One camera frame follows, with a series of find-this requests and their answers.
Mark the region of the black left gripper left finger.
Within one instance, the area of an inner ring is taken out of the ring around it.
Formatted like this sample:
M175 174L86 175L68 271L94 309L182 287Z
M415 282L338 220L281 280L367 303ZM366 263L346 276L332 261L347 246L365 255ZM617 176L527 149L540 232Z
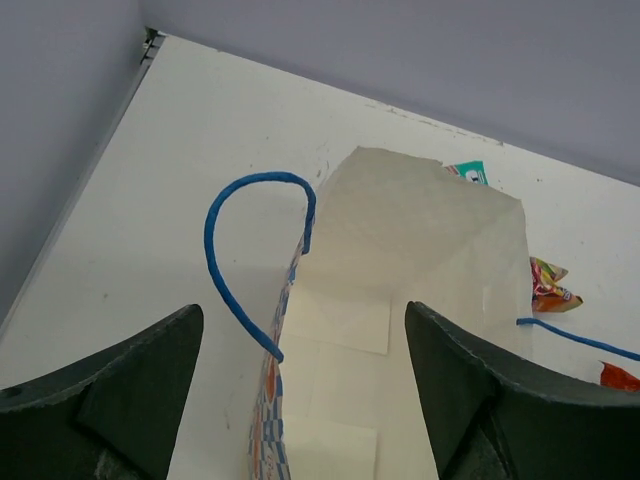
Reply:
M4 479L165 479L204 331L197 304L1 392Z

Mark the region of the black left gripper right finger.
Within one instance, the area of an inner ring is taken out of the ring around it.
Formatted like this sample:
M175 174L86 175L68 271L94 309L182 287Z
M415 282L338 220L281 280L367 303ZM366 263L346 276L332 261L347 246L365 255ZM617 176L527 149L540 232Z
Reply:
M638 478L638 394L544 368L420 302L405 331L439 478Z

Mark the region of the white paper bag blue handles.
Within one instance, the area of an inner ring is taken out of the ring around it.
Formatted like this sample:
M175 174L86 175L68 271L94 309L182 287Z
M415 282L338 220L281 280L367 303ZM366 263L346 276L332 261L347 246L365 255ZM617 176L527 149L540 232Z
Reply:
M306 188L303 235L271 324L262 328L231 293L214 250L224 202L261 182L300 178L266 172L235 180L204 226L214 285L263 352L240 477L441 479L406 307L420 302L538 364L522 204L437 161L359 147L323 193Z

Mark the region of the red chips bag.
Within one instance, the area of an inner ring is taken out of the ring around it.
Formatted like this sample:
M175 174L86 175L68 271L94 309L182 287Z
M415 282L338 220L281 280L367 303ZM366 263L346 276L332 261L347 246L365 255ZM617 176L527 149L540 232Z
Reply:
M600 373L600 385L627 392L640 391L640 379L631 375L626 370L608 362L602 363Z

